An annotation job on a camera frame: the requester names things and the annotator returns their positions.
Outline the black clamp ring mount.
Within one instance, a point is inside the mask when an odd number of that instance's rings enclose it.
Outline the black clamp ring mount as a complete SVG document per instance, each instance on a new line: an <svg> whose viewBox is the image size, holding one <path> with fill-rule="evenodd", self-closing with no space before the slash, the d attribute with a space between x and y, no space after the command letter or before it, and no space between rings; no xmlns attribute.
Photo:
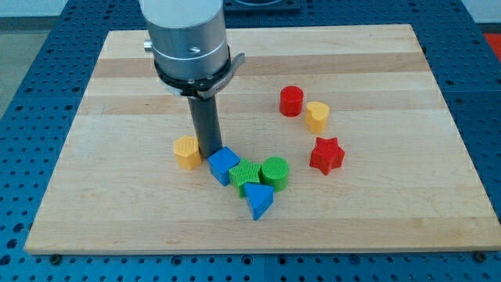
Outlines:
<svg viewBox="0 0 501 282"><path fill-rule="evenodd" d="M227 45L180 50L153 47L154 66L164 87L177 96L210 99L222 91L245 63L243 52L232 57Z"/></svg>

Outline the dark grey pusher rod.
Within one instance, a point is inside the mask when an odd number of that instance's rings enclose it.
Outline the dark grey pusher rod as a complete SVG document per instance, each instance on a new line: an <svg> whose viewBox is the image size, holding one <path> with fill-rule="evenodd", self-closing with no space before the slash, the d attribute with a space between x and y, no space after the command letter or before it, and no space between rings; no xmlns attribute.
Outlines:
<svg viewBox="0 0 501 282"><path fill-rule="evenodd" d="M188 103L201 155L209 158L222 148L216 99L188 99Z"/></svg>

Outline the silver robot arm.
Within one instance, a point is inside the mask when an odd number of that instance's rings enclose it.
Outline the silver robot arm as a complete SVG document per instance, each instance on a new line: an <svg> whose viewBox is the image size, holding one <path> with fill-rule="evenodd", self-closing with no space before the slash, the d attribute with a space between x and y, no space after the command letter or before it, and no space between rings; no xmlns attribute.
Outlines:
<svg viewBox="0 0 501 282"><path fill-rule="evenodd" d="M230 55L222 0L140 0L153 54L164 87L188 99L200 153L222 148L215 96L245 61Z"/></svg>

